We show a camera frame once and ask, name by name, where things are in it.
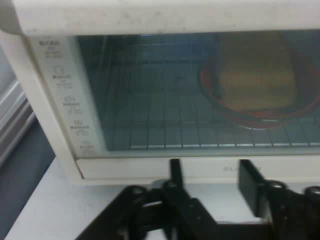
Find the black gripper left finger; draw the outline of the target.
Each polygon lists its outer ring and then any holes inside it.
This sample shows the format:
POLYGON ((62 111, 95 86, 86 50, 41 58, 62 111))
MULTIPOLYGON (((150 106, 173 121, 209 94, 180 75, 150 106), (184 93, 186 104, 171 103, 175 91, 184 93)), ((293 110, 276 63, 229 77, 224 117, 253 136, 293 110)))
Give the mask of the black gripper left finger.
POLYGON ((184 188, 180 160, 169 161, 170 178, 160 188, 125 187, 83 230, 84 240, 143 240, 163 230, 167 240, 214 240, 218 225, 184 188))

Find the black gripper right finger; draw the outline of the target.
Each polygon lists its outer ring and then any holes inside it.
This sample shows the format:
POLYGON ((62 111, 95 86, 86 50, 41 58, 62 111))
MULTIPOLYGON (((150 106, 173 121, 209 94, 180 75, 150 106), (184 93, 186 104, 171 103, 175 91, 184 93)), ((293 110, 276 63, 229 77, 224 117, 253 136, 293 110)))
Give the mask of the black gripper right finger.
POLYGON ((273 239, 320 238, 319 186, 295 192, 281 181, 264 178, 249 159, 241 159, 238 188, 253 215, 268 221, 273 239))

